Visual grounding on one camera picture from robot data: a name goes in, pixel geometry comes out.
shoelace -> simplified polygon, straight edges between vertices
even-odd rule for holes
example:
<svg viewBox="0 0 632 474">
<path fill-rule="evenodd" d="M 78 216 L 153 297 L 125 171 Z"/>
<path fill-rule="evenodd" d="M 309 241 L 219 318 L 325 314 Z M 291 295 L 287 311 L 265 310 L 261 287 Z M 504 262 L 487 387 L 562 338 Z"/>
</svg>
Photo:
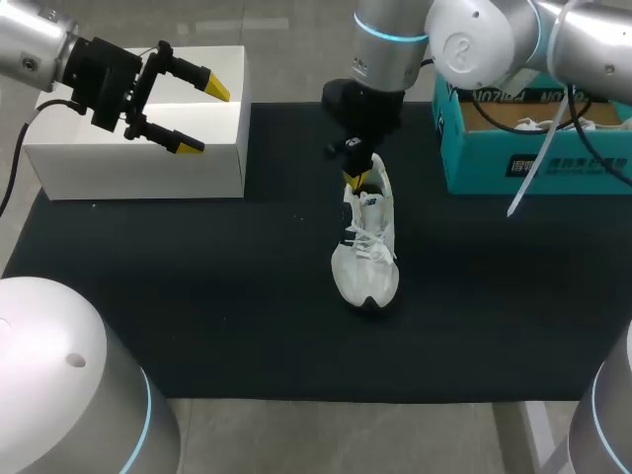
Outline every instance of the shoelace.
<svg viewBox="0 0 632 474">
<path fill-rule="evenodd" d="M 374 234 L 358 227 L 354 222 L 352 222 L 350 229 L 355 232 L 356 238 L 354 240 L 346 240 L 346 242 L 354 245 L 355 253 L 359 257 L 393 265 L 394 259 L 397 257 L 394 253 L 391 253 L 388 246 L 384 243 L 385 232 Z"/>
</svg>

white cylinder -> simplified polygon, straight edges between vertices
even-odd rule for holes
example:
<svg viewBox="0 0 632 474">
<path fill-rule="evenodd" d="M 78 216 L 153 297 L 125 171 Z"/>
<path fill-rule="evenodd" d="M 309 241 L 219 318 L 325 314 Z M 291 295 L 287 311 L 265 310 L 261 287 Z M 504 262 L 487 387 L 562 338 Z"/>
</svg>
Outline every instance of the white cylinder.
<svg viewBox="0 0 632 474">
<path fill-rule="evenodd" d="M 480 89 L 517 71 L 538 43 L 527 1 L 435 0 L 426 21 L 434 65 L 460 89 Z"/>
<path fill-rule="evenodd" d="M 569 454 L 577 474 L 632 472 L 632 327 L 573 416 Z"/>
<path fill-rule="evenodd" d="M 178 423 L 97 310 L 66 286 L 0 280 L 0 472 L 175 474 Z"/>
</svg>

black cable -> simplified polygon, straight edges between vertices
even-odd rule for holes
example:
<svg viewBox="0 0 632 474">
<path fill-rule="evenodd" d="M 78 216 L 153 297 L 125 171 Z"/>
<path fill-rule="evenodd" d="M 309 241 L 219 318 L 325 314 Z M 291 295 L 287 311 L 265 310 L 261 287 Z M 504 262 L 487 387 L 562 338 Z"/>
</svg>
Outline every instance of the black cable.
<svg viewBox="0 0 632 474">
<path fill-rule="evenodd" d="M 70 101 L 63 101 L 61 99 L 55 99 L 53 101 L 44 102 L 39 105 L 37 110 L 39 112 L 50 106 L 66 106 L 76 111 L 79 114 L 82 114 L 81 107 L 78 104 Z M 13 153 L 13 163 L 11 164 L 11 172 L 9 174 L 9 183 L 7 184 L 7 191 L 2 198 L 2 203 L 0 203 L 0 218 L 2 214 L 4 214 L 7 205 L 9 204 L 9 199 L 11 198 L 11 193 L 13 192 L 13 187 L 16 184 L 16 177 L 18 176 L 18 163 L 20 162 L 20 152 L 22 151 L 22 145 L 24 144 L 24 139 L 27 136 L 27 131 L 29 131 L 29 126 L 31 124 L 29 122 L 22 125 L 22 129 L 20 130 L 20 134 L 18 135 L 18 141 L 16 142 L 16 149 Z"/>
<path fill-rule="evenodd" d="M 580 137 L 580 140 L 582 141 L 586 149 L 589 151 L 592 157 L 596 160 L 596 162 L 599 163 L 605 169 L 605 171 L 607 171 L 610 175 L 614 176 L 617 180 L 621 181 L 622 183 L 625 183 L 626 185 L 632 187 L 632 180 L 628 178 L 627 176 L 625 176 L 621 172 L 621 170 L 617 170 L 610 163 L 605 161 L 603 157 L 599 154 L 599 152 L 596 151 L 596 148 L 594 148 L 593 144 L 589 141 L 589 138 L 586 136 L 586 133 L 584 132 L 584 128 L 582 127 L 582 124 L 580 123 L 580 116 L 578 115 L 577 109 L 575 107 L 575 97 L 574 97 L 573 86 L 569 85 L 567 91 L 568 91 L 568 96 L 569 96 L 569 110 L 571 111 L 571 118 L 572 118 L 573 124 L 575 125 L 575 129 L 577 130 L 577 134 Z"/>
<path fill-rule="evenodd" d="M 487 112 L 485 112 L 485 110 L 481 106 L 481 103 L 478 102 L 473 96 L 472 96 L 472 104 L 474 105 L 474 108 L 478 111 L 478 113 L 483 117 L 483 119 L 488 121 L 490 124 L 492 124 L 496 128 L 499 128 L 500 130 L 508 131 L 509 133 L 514 133 L 516 135 L 545 135 L 546 133 L 549 132 L 549 130 L 516 130 L 515 128 L 506 126 L 500 123 L 499 121 L 493 119 Z M 593 99 L 589 97 L 584 108 L 578 114 L 576 112 L 578 119 L 580 117 L 585 116 L 592 106 L 593 106 Z M 556 129 L 562 130 L 566 128 L 567 126 L 573 125 L 573 124 L 574 124 L 573 120 L 570 119 L 570 120 L 565 121 L 564 123 L 560 123 L 560 125 Z"/>
</svg>

white sneaker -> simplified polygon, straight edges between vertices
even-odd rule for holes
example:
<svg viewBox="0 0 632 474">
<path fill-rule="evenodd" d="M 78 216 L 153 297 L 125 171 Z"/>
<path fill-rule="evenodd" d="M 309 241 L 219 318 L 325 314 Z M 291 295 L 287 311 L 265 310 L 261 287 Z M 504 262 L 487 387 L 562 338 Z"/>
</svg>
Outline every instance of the white sneaker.
<svg viewBox="0 0 632 474">
<path fill-rule="evenodd" d="M 395 297 L 395 210 L 391 185 L 381 158 L 360 188 L 345 187 L 343 237 L 332 256 L 332 272 L 343 298 L 356 307 L 381 309 Z"/>
</svg>

black mat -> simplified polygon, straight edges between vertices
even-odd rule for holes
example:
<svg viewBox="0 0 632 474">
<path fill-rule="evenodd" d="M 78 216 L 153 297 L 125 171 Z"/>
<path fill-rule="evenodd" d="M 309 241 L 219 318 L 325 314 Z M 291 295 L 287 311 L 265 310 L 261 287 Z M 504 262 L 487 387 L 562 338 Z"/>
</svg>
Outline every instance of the black mat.
<svg viewBox="0 0 632 474">
<path fill-rule="evenodd" d="M 245 201 L 50 202 L 5 277 L 84 294 L 165 395 L 378 402 L 579 399 L 632 310 L 632 199 L 447 194 L 429 106 L 381 150 L 401 297 L 340 298 L 339 137 L 319 106 L 255 105 Z"/>
</svg>

